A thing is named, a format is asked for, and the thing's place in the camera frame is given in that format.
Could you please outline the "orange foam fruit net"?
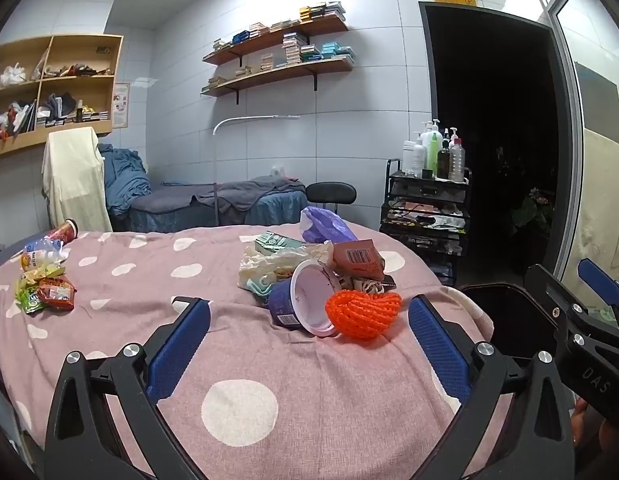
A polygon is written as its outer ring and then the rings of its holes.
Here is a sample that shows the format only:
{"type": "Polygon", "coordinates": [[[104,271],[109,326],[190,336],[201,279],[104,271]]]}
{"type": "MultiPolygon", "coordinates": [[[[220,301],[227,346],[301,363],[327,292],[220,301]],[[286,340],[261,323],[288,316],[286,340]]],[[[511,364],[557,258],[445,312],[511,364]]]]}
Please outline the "orange foam fruit net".
{"type": "Polygon", "coordinates": [[[368,294],[360,290],[341,290],[326,303],[326,314],[337,331],[359,340],[375,339],[395,322],[402,307],[396,292],[368,294]]]}

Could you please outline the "brown barcode snack box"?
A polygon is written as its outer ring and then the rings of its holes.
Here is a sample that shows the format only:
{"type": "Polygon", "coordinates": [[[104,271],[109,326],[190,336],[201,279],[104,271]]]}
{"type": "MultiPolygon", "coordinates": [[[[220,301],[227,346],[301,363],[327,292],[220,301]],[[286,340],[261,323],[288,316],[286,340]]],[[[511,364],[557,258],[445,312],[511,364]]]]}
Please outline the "brown barcode snack box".
{"type": "Polygon", "coordinates": [[[384,259],[372,240],[353,240],[333,245],[334,269],[354,278],[382,281],[384,259]]]}

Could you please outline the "blue white noodle cup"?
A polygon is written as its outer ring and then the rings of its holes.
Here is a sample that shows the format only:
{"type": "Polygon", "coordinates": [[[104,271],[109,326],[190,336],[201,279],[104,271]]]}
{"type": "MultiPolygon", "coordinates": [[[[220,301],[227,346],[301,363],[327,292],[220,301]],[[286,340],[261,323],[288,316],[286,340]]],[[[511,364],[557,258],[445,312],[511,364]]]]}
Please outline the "blue white noodle cup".
{"type": "Polygon", "coordinates": [[[327,315],[326,305],[340,290],[338,278],[327,266],[315,260],[303,261],[291,278],[271,289],[267,306],[272,322],[316,337],[330,337],[337,329],[327,315]]]}

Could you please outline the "purple tissue plastic bag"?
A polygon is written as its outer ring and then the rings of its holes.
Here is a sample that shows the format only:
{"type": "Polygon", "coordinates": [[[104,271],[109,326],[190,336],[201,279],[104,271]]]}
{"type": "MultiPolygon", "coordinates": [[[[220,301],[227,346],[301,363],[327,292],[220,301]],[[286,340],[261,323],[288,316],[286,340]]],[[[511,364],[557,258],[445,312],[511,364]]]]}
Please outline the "purple tissue plastic bag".
{"type": "Polygon", "coordinates": [[[300,234],[309,244],[338,244],[357,240],[357,236],[338,214],[315,206],[307,206],[300,212],[300,234]]]}

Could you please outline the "teal paper towel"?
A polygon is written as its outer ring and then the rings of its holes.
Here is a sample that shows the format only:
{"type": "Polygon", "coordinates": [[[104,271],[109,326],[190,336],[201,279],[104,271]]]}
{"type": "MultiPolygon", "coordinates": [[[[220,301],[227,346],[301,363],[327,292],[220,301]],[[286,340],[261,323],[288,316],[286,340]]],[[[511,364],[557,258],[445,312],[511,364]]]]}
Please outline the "teal paper towel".
{"type": "Polygon", "coordinates": [[[274,285],[276,285],[275,282],[264,283],[262,281],[254,281],[249,278],[246,281],[244,288],[251,292],[259,304],[266,306],[266,304],[268,304],[268,298],[274,289],[274,285]]]}

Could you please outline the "green milk carton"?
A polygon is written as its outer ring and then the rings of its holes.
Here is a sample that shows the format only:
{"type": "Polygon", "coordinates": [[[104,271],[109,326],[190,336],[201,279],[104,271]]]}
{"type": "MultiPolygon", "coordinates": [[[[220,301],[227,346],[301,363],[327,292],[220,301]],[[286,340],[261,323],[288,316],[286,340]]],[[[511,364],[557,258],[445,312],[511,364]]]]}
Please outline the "green milk carton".
{"type": "Polygon", "coordinates": [[[254,246],[263,255],[274,255],[282,250],[302,248],[304,243],[295,238],[267,231],[255,238],[254,246]]]}

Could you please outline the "dark brown trash bin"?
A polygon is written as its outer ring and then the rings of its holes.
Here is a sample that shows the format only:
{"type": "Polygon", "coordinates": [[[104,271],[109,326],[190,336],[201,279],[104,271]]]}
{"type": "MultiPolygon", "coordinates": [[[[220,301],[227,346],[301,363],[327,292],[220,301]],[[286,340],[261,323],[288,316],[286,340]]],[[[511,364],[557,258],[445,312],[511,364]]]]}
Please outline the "dark brown trash bin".
{"type": "Polygon", "coordinates": [[[461,291],[492,320],[491,343],[502,354],[521,359],[541,351],[556,355],[556,325],[524,288],[494,283],[468,285],[461,291]]]}

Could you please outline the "pink polka dot bedspread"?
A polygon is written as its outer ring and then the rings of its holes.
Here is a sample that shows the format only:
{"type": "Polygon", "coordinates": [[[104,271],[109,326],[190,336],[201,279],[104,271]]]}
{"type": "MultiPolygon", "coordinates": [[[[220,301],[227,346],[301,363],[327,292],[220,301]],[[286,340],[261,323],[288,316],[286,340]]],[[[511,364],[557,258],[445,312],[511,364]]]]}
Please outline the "pink polka dot bedspread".
{"type": "Polygon", "coordinates": [[[70,243],[73,310],[27,315],[18,262],[0,266],[0,372],[22,426],[44,442],[65,357],[113,356],[210,301],[212,322],[158,406],[212,479],[407,479],[459,408],[399,315],[380,337],[318,338],[274,325],[238,285],[251,228],[92,232],[70,243]]]}

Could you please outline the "potted plant pink flowers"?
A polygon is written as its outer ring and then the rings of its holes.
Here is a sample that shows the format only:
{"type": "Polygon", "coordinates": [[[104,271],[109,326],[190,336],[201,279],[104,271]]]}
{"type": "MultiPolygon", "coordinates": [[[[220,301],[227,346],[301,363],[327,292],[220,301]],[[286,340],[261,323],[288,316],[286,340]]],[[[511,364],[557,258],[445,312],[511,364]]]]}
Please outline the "potted plant pink flowers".
{"type": "Polygon", "coordinates": [[[532,188],[521,206],[512,216],[516,230],[533,226],[548,232],[553,217],[553,205],[547,197],[541,194],[539,188],[532,188]]]}

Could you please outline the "red snack packet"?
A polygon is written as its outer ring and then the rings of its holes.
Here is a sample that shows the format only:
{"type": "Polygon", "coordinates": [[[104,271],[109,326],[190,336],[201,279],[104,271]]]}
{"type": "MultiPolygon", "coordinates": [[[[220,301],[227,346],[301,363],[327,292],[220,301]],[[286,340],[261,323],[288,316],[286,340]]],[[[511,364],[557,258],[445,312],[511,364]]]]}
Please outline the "red snack packet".
{"type": "Polygon", "coordinates": [[[64,278],[43,278],[37,289],[37,296],[46,307],[59,310],[70,311],[74,309],[76,288],[64,278]]]}

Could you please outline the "black mesh drawer cart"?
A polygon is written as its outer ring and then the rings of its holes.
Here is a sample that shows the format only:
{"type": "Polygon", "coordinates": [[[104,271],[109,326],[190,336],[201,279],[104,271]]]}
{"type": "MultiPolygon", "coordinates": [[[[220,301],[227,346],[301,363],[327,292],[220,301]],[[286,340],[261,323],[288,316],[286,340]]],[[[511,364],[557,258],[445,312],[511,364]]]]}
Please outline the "black mesh drawer cart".
{"type": "Polygon", "coordinates": [[[468,191],[467,180],[413,177],[398,158],[390,158],[379,231],[420,256],[442,284],[454,285],[467,246],[468,191]]]}

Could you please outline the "green snack packet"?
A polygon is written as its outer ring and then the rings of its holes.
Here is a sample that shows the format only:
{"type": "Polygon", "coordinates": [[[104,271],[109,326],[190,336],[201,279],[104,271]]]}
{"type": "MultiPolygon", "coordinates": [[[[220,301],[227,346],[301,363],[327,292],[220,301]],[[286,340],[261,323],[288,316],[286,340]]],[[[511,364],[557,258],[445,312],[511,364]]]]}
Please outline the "green snack packet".
{"type": "Polygon", "coordinates": [[[44,307],[38,297],[38,287],[45,278],[57,278],[65,272],[62,264],[48,264],[29,271],[23,271],[16,284],[14,298],[18,307],[26,314],[34,314],[44,307]]]}

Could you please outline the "plastic drink bottle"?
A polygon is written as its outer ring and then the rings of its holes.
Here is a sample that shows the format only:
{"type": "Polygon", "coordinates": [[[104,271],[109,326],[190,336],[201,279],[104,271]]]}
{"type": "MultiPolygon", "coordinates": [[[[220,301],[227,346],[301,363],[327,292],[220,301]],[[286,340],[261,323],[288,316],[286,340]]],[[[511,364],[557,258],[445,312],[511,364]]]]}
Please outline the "plastic drink bottle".
{"type": "Polygon", "coordinates": [[[62,240],[43,237],[27,243],[20,255],[21,269],[24,272],[59,264],[66,259],[62,240]]]}

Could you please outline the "red chip can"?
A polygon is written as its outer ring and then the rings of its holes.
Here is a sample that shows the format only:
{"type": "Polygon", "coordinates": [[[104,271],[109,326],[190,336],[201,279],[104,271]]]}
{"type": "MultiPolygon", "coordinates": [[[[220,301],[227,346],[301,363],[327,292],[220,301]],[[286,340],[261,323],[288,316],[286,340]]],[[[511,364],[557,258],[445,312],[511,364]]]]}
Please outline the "red chip can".
{"type": "Polygon", "coordinates": [[[66,219],[56,228],[47,232],[47,239],[52,242],[59,242],[66,245],[73,240],[76,240],[79,234],[78,224],[73,219],[66,219]]]}

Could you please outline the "massage bed grey blanket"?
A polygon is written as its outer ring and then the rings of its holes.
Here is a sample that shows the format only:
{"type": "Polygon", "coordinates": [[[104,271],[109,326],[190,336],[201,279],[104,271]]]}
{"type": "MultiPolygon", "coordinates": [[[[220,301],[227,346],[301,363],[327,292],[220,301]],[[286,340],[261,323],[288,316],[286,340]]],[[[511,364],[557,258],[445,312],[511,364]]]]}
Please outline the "massage bed grey blanket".
{"type": "Polygon", "coordinates": [[[300,221],[308,205],[303,183],[282,177],[221,184],[165,184],[143,194],[118,194],[113,229],[176,233],[214,226],[280,226],[300,221]]]}

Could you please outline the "blue bedding pile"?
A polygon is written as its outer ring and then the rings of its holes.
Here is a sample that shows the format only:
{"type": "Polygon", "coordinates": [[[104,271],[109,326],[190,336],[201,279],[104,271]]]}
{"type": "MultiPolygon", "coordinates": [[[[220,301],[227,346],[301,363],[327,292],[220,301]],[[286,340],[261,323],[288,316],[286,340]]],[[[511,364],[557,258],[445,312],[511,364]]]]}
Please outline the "blue bedding pile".
{"type": "Polygon", "coordinates": [[[112,144],[99,144],[98,148],[104,158],[106,208],[111,216],[122,219],[137,198],[152,192],[148,174],[136,151],[112,144]]]}

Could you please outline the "clear ribbed bottle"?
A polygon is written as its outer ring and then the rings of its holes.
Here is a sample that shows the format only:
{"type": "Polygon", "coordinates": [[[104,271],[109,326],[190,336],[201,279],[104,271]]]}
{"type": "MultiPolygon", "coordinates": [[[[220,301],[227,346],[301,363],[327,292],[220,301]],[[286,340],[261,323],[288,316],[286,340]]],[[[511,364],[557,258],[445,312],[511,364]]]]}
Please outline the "clear ribbed bottle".
{"type": "Polygon", "coordinates": [[[456,138],[449,149],[449,179],[451,181],[462,183],[465,180],[465,149],[462,148],[462,141],[456,138]]]}

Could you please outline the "dark brown bottle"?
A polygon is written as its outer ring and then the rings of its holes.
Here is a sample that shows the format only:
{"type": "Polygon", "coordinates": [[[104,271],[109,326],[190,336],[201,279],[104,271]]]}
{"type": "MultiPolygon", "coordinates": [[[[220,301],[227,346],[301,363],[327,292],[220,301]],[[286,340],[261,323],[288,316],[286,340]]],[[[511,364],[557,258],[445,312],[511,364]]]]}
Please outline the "dark brown bottle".
{"type": "Polygon", "coordinates": [[[449,151],[449,141],[444,139],[442,147],[437,152],[436,177],[447,180],[451,171],[451,152],[449,151]]]}

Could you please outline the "black round stool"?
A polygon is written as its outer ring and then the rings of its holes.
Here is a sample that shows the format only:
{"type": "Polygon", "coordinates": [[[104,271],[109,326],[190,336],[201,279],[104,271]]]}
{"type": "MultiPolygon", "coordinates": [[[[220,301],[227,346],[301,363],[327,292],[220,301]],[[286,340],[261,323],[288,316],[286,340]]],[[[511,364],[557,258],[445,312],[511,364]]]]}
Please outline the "black round stool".
{"type": "Polygon", "coordinates": [[[340,205],[352,205],[356,202],[357,191],[351,184],[339,181],[323,181],[308,185],[306,188],[309,203],[321,204],[326,208],[328,204],[338,211],[340,205]]]}

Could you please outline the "cream cloth on chair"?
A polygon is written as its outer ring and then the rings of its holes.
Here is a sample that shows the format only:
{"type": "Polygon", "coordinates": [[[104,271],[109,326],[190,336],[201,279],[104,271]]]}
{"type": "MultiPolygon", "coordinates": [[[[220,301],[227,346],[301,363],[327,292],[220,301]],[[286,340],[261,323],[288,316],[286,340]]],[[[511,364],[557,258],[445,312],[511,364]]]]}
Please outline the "cream cloth on chair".
{"type": "Polygon", "coordinates": [[[74,220],[80,232],[112,229],[104,190],[104,157],[96,131],[80,127],[49,134],[41,166],[50,224],[74,220]]]}

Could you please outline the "green pump bottle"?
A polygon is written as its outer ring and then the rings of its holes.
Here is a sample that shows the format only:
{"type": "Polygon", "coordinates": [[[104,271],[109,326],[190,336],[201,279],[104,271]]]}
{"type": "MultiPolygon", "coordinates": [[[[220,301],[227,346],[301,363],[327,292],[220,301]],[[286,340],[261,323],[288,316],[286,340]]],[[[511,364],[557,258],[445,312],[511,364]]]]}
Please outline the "green pump bottle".
{"type": "Polygon", "coordinates": [[[427,150],[427,169],[434,177],[437,176],[437,159],[441,148],[441,135],[436,128],[431,129],[423,135],[423,146],[427,150]]]}

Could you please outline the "wooden cubby shelf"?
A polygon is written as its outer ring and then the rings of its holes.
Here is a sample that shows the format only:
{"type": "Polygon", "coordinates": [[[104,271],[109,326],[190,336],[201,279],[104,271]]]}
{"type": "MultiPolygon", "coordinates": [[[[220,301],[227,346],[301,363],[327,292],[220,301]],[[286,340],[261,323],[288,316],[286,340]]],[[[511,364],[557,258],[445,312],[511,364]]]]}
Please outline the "wooden cubby shelf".
{"type": "Polygon", "coordinates": [[[113,129],[119,35],[56,35],[0,44],[0,157],[53,131],[113,129]]]}

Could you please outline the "wall poster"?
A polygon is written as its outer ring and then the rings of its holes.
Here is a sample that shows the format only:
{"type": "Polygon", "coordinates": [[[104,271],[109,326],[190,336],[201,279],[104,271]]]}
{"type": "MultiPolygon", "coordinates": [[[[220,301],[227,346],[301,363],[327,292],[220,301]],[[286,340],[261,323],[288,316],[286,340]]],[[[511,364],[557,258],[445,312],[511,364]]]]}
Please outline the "wall poster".
{"type": "Polygon", "coordinates": [[[111,115],[114,129],[128,127],[130,88],[131,84],[128,84],[128,82],[118,82],[114,84],[111,115]]]}

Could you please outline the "lower wooden wall shelf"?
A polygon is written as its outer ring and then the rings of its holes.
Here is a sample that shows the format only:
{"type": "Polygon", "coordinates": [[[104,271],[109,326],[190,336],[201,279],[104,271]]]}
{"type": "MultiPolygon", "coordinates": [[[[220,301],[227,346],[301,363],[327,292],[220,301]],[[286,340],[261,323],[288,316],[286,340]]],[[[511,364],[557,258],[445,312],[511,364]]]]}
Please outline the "lower wooden wall shelf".
{"type": "Polygon", "coordinates": [[[313,89],[318,90],[318,76],[323,74],[348,73],[355,67],[355,61],[349,54],[339,54],[332,58],[323,60],[298,63],[280,66],[272,70],[263,70],[250,75],[236,77],[215,86],[203,87],[200,91],[201,96],[213,96],[220,98],[233,94],[236,97],[236,104],[240,103],[240,92],[242,90],[265,86],[295,78],[311,76],[313,78],[313,89]]]}

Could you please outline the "wooden wall shelf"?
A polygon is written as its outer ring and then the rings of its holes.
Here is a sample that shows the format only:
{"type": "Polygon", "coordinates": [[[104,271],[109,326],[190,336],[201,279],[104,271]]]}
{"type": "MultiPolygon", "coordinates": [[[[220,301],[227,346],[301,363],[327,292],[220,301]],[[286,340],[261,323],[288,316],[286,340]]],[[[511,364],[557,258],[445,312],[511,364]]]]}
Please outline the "wooden wall shelf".
{"type": "Polygon", "coordinates": [[[261,22],[237,32],[228,40],[218,38],[213,50],[203,58],[204,63],[222,65],[244,55],[281,46],[285,38],[296,35],[300,39],[346,32],[346,11],[340,1],[320,3],[317,6],[303,6],[300,16],[266,26],[261,22]]]}
{"type": "Polygon", "coordinates": [[[339,54],[332,58],[323,60],[298,63],[280,66],[272,70],[263,70],[250,75],[236,77],[215,86],[203,87],[200,91],[201,96],[213,96],[220,98],[233,94],[236,97],[236,104],[240,103],[240,92],[242,90],[265,86],[295,78],[311,76],[313,78],[313,89],[318,90],[318,76],[323,74],[348,73],[355,67],[355,61],[349,54],[339,54]]]}

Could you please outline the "upper wooden wall shelf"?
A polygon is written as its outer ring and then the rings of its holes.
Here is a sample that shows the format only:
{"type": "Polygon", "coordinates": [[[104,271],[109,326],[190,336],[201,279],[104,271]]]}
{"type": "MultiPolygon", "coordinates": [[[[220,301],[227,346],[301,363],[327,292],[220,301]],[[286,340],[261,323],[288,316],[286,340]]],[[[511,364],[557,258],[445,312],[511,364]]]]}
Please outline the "upper wooden wall shelf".
{"type": "Polygon", "coordinates": [[[296,35],[300,39],[346,32],[346,11],[340,1],[320,3],[317,6],[303,6],[300,16],[266,26],[261,22],[237,32],[228,40],[218,38],[213,50],[203,58],[204,63],[222,65],[244,55],[281,46],[285,38],[296,35]]]}

